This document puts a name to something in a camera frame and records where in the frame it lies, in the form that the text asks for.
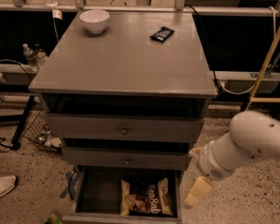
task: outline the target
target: plastic bottle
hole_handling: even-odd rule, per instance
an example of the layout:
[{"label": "plastic bottle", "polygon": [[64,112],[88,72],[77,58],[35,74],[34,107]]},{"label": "plastic bottle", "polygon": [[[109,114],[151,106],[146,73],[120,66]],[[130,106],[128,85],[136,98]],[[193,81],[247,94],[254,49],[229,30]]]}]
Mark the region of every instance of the plastic bottle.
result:
[{"label": "plastic bottle", "polygon": [[23,54],[27,59],[28,64],[30,64],[33,71],[37,72],[38,60],[36,58],[35,51],[32,48],[30,48],[26,43],[22,44],[22,48],[23,48]]},{"label": "plastic bottle", "polygon": [[39,66],[42,66],[46,62],[48,56],[46,51],[43,48],[41,48],[38,43],[35,44],[35,54]]}]

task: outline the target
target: drawer handle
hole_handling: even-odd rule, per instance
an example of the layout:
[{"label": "drawer handle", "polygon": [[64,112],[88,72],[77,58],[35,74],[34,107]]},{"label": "drawer handle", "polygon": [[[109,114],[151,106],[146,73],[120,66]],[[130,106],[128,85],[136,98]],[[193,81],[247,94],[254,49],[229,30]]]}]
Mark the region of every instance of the drawer handle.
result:
[{"label": "drawer handle", "polygon": [[125,165],[130,165],[131,164],[131,159],[127,158],[124,162]]},{"label": "drawer handle", "polygon": [[120,133],[122,134],[122,135],[126,135],[126,134],[128,134],[128,129],[126,128],[126,127],[122,127],[121,128],[121,130],[120,130]]}]

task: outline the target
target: gray dresser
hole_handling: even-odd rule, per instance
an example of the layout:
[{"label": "gray dresser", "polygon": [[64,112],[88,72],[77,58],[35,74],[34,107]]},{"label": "gray dresser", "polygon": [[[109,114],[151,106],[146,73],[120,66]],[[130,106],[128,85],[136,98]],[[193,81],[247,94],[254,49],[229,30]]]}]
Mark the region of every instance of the gray dresser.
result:
[{"label": "gray dresser", "polygon": [[[149,38],[162,26],[163,44]],[[100,35],[78,13],[30,90],[81,171],[64,223],[182,223],[179,183],[216,95],[190,13],[112,11]],[[119,214],[119,180],[163,177],[172,217]]]}]

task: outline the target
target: bowl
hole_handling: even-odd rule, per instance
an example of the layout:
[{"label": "bowl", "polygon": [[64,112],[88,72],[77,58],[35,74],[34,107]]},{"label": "bowl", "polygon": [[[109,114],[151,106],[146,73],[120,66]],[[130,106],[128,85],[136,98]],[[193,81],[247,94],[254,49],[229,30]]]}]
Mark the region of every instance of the bowl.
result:
[{"label": "bowl", "polygon": [[83,26],[92,34],[100,34],[107,27],[110,14],[104,10],[89,10],[80,15]]}]

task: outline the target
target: white shoe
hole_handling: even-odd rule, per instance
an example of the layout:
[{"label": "white shoe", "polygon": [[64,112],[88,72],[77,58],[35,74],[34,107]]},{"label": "white shoe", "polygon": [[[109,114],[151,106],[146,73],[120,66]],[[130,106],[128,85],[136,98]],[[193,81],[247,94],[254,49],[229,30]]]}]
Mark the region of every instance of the white shoe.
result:
[{"label": "white shoe", "polygon": [[8,194],[18,185],[18,178],[15,175],[0,176],[0,197]]}]

